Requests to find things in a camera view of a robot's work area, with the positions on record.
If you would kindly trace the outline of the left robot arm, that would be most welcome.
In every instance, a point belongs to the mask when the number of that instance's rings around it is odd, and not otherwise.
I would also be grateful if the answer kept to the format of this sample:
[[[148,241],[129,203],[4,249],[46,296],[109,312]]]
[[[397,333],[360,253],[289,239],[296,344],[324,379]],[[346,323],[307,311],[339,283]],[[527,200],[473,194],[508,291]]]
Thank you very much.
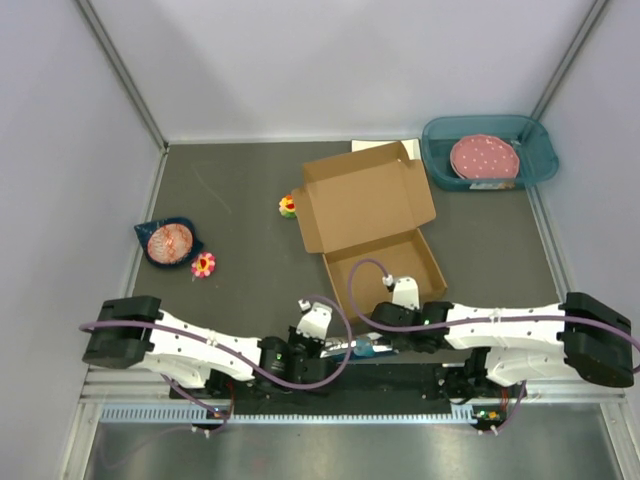
[[[97,321],[82,324],[89,334],[82,361],[113,370],[144,368],[184,389],[203,389],[215,374],[233,381],[285,390],[319,390],[344,370],[344,361],[321,351],[334,304],[323,297],[299,301],[300,321],[289,337],[227,335],[197,327],[160,308],[152,296],[103,303]]]

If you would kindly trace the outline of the blue toothpaste box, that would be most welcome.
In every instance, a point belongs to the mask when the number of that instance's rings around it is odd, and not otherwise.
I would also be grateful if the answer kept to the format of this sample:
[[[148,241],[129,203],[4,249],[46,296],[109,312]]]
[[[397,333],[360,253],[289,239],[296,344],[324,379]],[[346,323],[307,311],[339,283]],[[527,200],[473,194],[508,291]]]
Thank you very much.
[[[351,348],[350,359],[360,360],[398,354],[393,342],[378,333],[368,333],[354,337],[351,341],[347,337],[333,337],[326,340],[320,352],[321,358],[331,358],[341,361],[348,348]]]

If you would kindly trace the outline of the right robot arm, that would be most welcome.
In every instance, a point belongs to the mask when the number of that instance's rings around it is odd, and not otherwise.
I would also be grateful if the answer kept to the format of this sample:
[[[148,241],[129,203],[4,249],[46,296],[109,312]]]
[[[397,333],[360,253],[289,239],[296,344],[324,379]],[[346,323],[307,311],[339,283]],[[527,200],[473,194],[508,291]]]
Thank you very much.
[[[637,368],[630,321],[581,293],[536,308],[477,308],[448,301],[419,309],[378,304],[372,325],[405,336],[414,348],[470,350],[466,375],[510,387],[530,380],[574,378],[610,388],[633,386]]]

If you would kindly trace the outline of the brown cardboard box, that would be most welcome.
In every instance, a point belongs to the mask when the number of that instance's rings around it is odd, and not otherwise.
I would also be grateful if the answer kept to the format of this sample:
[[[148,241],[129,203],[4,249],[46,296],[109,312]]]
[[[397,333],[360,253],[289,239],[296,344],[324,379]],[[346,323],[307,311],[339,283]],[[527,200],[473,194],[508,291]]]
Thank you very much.
[[[420,228],[436,210],[424,165],[399,142],[308,162],[292,192],[307,252],[321,255],[338,304],[359,322],[388,301],[385,274],[413,277],[421,303],[448,285]]]

